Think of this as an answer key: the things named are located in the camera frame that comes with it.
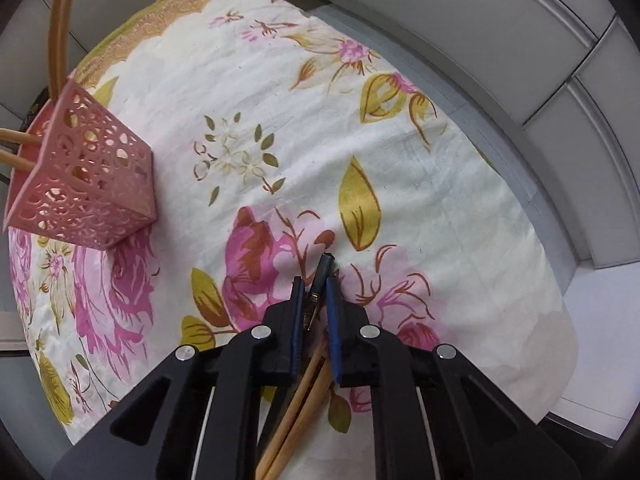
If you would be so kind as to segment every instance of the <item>perforated basket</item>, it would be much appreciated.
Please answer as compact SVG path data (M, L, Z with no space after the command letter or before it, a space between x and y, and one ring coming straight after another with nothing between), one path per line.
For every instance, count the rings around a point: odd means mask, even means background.
M156 219L151 149L74 81L27 133L43 141L18 151L36 165L12 173L5 229L103 250Z

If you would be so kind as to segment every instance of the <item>metal screw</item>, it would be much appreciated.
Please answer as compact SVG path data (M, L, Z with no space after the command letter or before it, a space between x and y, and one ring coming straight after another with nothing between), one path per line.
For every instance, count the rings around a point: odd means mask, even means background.
M251 329L251 335L256 339L264 339L265 337L269 337L271 335L271 328L266 325L254 326Z
M365 325L360 329L360 335L366 339L375 339L380 335L380 329L375 325Z
M436 354L442 359L453 359L458 352L451 345L440 345L436 348Z
M196 355L196 349L190 345L182 345L175 351L175 357L178 361L188 361L194 355Z

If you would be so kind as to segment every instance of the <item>floral tablecloth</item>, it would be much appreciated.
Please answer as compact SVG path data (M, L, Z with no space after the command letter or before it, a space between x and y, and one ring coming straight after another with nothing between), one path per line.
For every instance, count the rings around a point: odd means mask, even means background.
M461 349L539 420L575 334L511 191L363 44L282 0L159 0L75 78L154 150L159 219L98 252L10 229L33 361L76 442L180 343L257 324L337 258L407 344ZM288 474L372 478L370 397L334 388Z

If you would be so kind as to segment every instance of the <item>wooden chopstick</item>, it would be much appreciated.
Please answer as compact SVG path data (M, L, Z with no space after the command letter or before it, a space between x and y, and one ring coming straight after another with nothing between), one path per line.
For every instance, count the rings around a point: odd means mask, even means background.
M15 130L9 130L8 128L0 128L0 139L10 140L17 144L30 144L32 146L39 146L42 144L42 138L25 134L24 132L16 132Z
M62 6L60 9L60 24L58 27L58 88L62 92L65 87L67 65L68 65L68 34L69 34L69 19L71 16L71 3L73 0L62 0Z
M12 168L19 171L31 171L35 167L35 163L22 158L21 156L14 155L13 153L0 150L0 162L8 164Z
M326 341L323 339L311 355L311 359L306 367L305 373L302 375L302 379L300 379L300 384L298 385L296 392L294 393L293 398L280 421L280 424L273 433L273 437L271 437L267 448L264 450L264 454L262 455L260 462L258 462L258 467L255 469L255 480L262 480L267 474L271 463L276 459L276 456L280 451L280 447L296 421L296 416L298 415L300 406L302 405L303 400L305 400L311 381L316 376L318 365L324 357L325 349Z
M293 423L291 431L289 431L289 434L282 444L280 451L276 455L276 458L267 471L267 474L264 476L264 480L276 480L280 473L282 473L284 468L287 466L287 463L293 456L293 453L300 443L300 438L305 433L309 424L313 421L316 413L329 394L329 386L331 385L331 381L331 362L329 361L329 359L327 359L324 361L318 378L314 382L314 385L311 387L311 391L309 392L305 403L302 405L302 409L300 410L298 418L296 418L296 421Z
M51 1L51 17L49 22L49 44L47 47L47 63L49 65L49 97L56 101L61 88L58 86L58 43L60 30L60 12L62 0Z

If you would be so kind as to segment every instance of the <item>pink plastic basket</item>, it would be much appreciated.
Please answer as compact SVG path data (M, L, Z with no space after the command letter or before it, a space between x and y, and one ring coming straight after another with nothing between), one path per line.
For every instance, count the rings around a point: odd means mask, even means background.
M4 228L103 250L156 219L151 148L77 83L29 127L30 172L14 170Z

